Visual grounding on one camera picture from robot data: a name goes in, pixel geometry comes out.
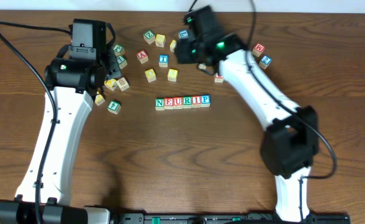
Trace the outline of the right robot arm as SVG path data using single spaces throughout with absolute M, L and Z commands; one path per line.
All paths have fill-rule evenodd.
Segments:
M 275 211 L 283 221 L 303 221 L 310 214 L 307 178 L 319 149 L 315 110 L 283 94 L 235 34 L 180 39 L 174 53 L 179 63 L 213 65 L 248 104 L 263 129 L 260 155 L 275 177 Z

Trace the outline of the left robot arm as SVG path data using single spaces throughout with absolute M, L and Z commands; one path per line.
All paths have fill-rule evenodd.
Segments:
M 34 154 L 14 200 L 0 200 L 0 223 L 113 223 L 111 210 L 70 206 L 77 149 L 97 90 L 120 69 L 112 49 L 70 47 L 45 69 L 45 112 Z

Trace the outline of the red E block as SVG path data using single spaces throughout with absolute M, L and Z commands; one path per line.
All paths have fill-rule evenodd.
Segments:
M 173 98 L 165 98 L 164 99 L 164 109 L 166 109 L 166 110 L 173 110 L 174 109 Z

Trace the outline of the red I block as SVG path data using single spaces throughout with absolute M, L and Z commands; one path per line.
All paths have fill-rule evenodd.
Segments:
M 193 108 L 201 107 L 201 96 L 192 96 L 192 107 Z

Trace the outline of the green R block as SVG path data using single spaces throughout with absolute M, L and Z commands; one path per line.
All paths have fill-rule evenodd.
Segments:
M 184 96 L 182 98 L 182 105 L 184 109 L 192 108 L 192 96 Z

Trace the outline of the green N block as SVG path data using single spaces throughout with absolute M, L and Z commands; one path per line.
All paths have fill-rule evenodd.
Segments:
M 157 99 L 155 99 L 155 110 L 156 111 L 165 110 L 165 107 L 164 107 L 164 98 L 157 98 Z

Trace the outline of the blue P block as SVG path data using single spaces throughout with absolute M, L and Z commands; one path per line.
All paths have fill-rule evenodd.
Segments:
M 210 105 L 211 105 L 210 95 L 201 95 L 201 106 L 202 107 L 210 107 Z

